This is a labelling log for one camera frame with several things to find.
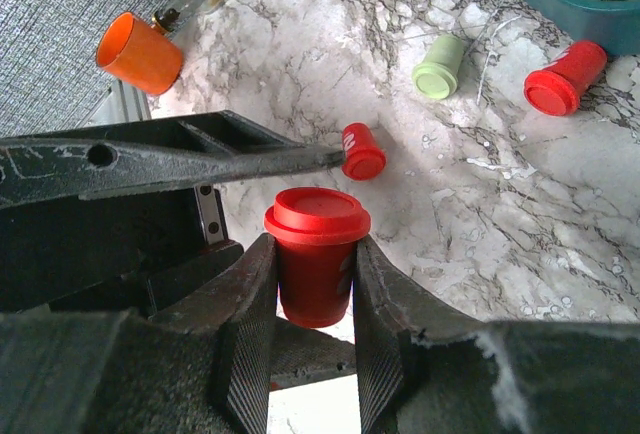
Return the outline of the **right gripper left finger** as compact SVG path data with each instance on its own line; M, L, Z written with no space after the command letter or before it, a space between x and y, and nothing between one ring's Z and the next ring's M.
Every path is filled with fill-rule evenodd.
M263 433L275 241L151 320L131 311L1 319L5 433Z

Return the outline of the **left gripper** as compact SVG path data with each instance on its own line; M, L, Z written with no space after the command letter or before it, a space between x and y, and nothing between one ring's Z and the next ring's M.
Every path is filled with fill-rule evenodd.
M200 202L192 187L344 160L228 110L4 138L1 309L161 311L244 252L221 220L206 239L199 209L219 195L207 188Z

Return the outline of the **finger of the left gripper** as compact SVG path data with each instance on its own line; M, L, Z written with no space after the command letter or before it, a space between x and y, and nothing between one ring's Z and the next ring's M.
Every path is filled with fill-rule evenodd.
M282 390L356 373L355 346L277 318L271 354L271 389Z

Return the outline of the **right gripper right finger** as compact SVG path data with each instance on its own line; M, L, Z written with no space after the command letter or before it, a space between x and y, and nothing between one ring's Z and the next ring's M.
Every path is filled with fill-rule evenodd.
M635 433L639 328L482 322L397 269L372 239L353 286L366 433Z

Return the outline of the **red capsule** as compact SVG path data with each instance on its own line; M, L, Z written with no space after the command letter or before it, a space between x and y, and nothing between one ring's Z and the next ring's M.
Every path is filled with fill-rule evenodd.
M524 97L544 114L574 114L581 97L604 70L607 59L607 53L598 44L588 40L574 42L549 65L526 77Z
M371 217L343 192L296 187L275 197L264 226L277 248L280 301L285 316L304 328L323 328L345 315L356 244Z

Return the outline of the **red capsule two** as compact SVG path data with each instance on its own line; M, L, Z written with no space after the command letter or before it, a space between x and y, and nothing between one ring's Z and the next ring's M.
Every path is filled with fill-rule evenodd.
M386 166L386 155L378 146L370 128L352 123L342 133L342 147L346 155L343 173L356 181L377 177Z

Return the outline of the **green capsule mid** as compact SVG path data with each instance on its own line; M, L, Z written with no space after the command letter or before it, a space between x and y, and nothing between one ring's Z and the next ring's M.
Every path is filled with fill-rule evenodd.
M412 81L427 98L443 100L458 88L458 72L465 44L452 34L439 36L424 59L412 70Z

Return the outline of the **teal storage basket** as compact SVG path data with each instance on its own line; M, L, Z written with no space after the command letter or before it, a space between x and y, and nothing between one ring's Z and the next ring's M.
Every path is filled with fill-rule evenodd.
M639 2L524 0L574 40L590 40L611 55L639 53Z

